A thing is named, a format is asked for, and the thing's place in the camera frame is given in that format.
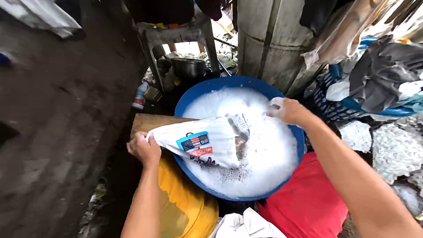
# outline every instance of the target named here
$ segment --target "hand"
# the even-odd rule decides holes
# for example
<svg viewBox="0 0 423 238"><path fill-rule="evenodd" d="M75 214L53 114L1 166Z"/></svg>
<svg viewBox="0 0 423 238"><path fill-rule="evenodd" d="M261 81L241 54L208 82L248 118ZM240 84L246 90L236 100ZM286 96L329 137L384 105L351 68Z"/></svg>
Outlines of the hand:
<svg viewBox="0 0 423 238"><path fill-rule="evenodd" d="M151 134L146 139L147 132L135 133L135 138L126 144L129 154L135 156L145 168L151 166L159 166L160 155L162 150L154 139L154 135Z"/></svg>
<svg viewBox="0 0 423 238"><path fill-rule="evenodd" d="M314 115L297 100L275 97L269 102L266 115L277 117L290 125L304 127Z"/></svg>

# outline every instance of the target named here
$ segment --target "plastic bottle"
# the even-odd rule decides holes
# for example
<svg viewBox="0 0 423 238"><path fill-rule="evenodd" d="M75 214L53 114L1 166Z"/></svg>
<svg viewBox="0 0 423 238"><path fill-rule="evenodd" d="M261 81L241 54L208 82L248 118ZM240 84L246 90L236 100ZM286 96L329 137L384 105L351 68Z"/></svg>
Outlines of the plastic bottle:
<svg viewBox="0 0 423 238"><path fill-rule="evenodd" d="M137 93L135 94L134 102L132 103L132 107L136 109L143 109L146 99L144 98L144 92L148 89L148 82L144 81L137 89Z"/></svg>
<svg viewBox="0 0 423 238"><path fill-rule="evenodd" d="M10 65L10 64L11 64L10 58L4 53L0 53L0 65Z"/></svg>

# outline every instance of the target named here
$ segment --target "wooden board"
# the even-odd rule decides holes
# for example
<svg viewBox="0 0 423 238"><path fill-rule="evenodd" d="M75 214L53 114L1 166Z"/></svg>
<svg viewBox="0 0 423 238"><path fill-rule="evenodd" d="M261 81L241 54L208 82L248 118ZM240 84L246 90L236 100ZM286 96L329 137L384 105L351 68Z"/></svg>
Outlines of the wooden board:
<svg viewBox="0 0 423 238"><path fill-rule="evenodd" d="M132 124L131 139L138 131L148 132L157 127L190 121L198 121L198 119L138 113Z"/></svg>

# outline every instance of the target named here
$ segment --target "plastic chair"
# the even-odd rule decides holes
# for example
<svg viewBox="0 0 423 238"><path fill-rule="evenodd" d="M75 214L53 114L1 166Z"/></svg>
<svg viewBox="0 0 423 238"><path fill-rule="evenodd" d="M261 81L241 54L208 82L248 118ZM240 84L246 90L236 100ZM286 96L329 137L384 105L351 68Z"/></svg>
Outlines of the plastic chair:
<svg viewBox="0 0 423 238"><path fill-rule="evenodd" d="M136 28L144 56L147 59L154 78L159 79L163 90L163 79L160 77L156 60L153 56L153 47L167 43L179 42L200 42L206 46L207 55L210 59L211 69L219 71L219 61L217 59L216 47L214 44L212 22L210 17L204 13L195 16L193 26L186 26L177 29L153 28L151 25L137 23Z"/></svg>

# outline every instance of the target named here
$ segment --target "soap suds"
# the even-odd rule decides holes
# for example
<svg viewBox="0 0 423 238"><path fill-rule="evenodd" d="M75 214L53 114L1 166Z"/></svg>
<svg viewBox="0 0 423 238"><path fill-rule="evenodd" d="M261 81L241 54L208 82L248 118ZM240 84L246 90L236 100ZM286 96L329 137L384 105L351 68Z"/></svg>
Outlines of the soap suds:
<svg viewBox="0 0 423 238"><path fill-rule="evenodd" d="M287 124L266 116L268 99L249 88L225 88L202 95L183 117L205 119L243 113L250 139L237 169L185 162L208 188L230 198L264 195L285 181L298 164L297 141Z"/></svg>

